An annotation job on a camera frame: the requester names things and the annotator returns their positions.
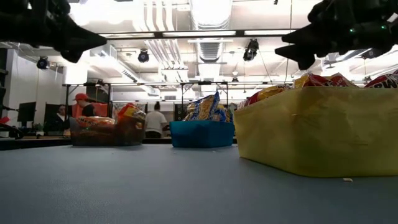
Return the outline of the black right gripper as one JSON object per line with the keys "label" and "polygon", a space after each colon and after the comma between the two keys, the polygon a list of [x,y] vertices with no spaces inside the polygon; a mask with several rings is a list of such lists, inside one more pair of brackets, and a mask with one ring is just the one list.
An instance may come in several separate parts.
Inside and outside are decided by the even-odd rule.
{"label": "black right gripper", "polygon": [[315,54],[389,51],[389,0],[323,0],[312,7],[307,18],[309,25],[282,36],[283,42],[292,45],[274,50],[297,62],[300,70],[315,63]]}

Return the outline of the person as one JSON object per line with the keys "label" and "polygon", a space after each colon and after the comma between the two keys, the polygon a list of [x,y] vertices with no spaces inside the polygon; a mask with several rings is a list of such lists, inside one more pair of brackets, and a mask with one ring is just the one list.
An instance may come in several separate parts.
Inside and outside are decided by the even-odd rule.
{"label": "person", "polygon": [[77,93],[75,101],[81,108],[81,114],[86,117],[96,116],[95,107],[89,102],[89,97],[85,93]]}
{"label": "person", "polygon": [[50,115],[45,122],[45,131],[47,133],[64,133],[69,128],[69,116],[67,115],[65,105],[60,105],[57,112]]}
{"label": "person", "polygon": [[164,128],[168,124],[164,114],[160,112],[160,102],[154,105],[154,110],[147,113],[145,123],[145,135],[148,139],[161,138]]}

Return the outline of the black table frame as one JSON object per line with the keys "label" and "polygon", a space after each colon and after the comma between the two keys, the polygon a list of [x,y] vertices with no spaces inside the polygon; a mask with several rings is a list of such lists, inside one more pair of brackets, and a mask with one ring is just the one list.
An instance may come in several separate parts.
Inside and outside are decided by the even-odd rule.
{"label": "black table frame", "polygon": [[144,139],[142,144],[135,146],[74,146],[70,138],[0,138],[0,151],[10,151],[17,149],[33,149],[33,148],[47,148],[47,147],[70,147],[74,149],[118,149],[124,151],[149,149],[153,147],[160,147],[161,149],[176,149],[176,150],[199,150],[209,151],[217,150],[222,147],[230,147],[237,144],[237,139],[233,139],[231,145],[210,145],[199,142],[183,142],[182,144],[173,144],[175,142],[172,138],[162,139]]}

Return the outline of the white wall box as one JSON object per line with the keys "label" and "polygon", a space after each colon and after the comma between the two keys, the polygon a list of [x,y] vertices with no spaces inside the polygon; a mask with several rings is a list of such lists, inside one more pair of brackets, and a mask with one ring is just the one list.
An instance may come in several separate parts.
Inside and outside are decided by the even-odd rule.
{"label": "white wall box", "polygon": [[69,65],[63,68],[63,84],[83,84],[88,79],[88,67]]}

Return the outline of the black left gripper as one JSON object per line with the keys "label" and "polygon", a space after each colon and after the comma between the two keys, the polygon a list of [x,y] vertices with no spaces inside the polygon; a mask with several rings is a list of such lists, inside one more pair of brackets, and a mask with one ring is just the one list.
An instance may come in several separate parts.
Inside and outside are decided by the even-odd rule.
{"label": "black left gripper", "polygon": [[53,47],[61,56],[77,63],[83,51],[107,43],[105,37],[86,30],[69,16],[68,0],[18,0],[18,41]]}

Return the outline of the black monitor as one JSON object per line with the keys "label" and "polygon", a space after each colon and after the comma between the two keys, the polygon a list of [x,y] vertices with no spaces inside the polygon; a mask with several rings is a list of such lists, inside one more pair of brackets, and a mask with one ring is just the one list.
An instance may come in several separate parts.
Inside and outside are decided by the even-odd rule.
{"label": "black monitor", "polygon": [[[45,116],[44,116],[44,122],[46,123],[48,120],[50,120],[53,115],[55,115],[58,112],[60,105],[58,104],[45,104]],[[72,111],[72,105],[67,106],[67,111],[68,111],[68,116],[72,117],[73,111]]]}
{"label": "black monitor", "polygon": [[18,122],[33,121],[35,117],[36,102],[20,103],[18,108]]}

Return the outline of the silver ventilation duct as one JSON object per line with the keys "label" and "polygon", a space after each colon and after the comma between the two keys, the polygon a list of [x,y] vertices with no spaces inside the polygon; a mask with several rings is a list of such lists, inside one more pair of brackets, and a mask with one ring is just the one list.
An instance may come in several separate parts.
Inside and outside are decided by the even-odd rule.
{"label": "silver ventilation duct", "polygon": [[[189,0],[189,3],[194,30],[226,30],[229,27],[233,0]],[[201,61],[217,62],[223,51],[223,43],[199,43],[197,50]]]}

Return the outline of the blue plastic bin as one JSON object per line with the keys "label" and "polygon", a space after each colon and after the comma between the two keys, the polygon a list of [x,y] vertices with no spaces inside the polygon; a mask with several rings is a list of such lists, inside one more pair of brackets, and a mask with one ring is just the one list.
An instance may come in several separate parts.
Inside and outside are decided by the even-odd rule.
{"label": "blue plastic bin", "polygon": [[173,147],[225,147],[233,144],[234,124],[210,120],[172,121],[170,133]]}

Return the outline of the black background station frame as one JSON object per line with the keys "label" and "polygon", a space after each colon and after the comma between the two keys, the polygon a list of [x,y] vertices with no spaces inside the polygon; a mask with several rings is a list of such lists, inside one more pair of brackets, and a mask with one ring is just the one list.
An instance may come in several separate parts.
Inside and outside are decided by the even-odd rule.
{"label": "black background station frame", "polygon": [[77,92],[80,87],[95,87],[107,94],[104,101],[108,105],[108,116],[111,115],[110,105],[122,103],[153,104],[157,101],[166,103],[174,109],[174,104],[189,104],[204,96],[218,92],[221,94],[220,103],[228,105],[245,100],[260,88],[274,85],[289,85],[292,82],[124,82],[124,83],[94,83],[64,84],[67,95]]}

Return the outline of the yellow plastic bin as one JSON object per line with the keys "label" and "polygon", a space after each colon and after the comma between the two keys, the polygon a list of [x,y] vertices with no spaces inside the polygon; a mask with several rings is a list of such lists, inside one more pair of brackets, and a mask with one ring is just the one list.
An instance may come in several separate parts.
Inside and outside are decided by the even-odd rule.
{"label": "yellow plastic bin", "polygon": [[239,155],[307,177],[398,175],[398,90],[313,86],[234,112]]}

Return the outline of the dark board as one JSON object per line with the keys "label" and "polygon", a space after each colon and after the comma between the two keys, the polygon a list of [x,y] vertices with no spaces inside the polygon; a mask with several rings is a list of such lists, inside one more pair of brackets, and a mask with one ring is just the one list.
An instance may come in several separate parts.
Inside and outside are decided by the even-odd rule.
{"label": "dark board", "polygon": [[174,104],[174,120],[182,121],[187,115],[187,104]]}

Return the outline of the orange panel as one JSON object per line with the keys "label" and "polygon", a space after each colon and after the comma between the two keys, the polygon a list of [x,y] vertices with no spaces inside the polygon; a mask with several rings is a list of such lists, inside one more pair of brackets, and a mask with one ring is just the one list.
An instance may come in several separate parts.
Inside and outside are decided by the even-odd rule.
{"label": "orange panel", "polygon": [[[107,117],[108,115],[108,105],[102,103],[91,103],[94,107],[95,115],[100,117]],[[72,105],[71,108],[72,117],[80,117],[83,115],[83,107],[79,106],[78,104]]]}

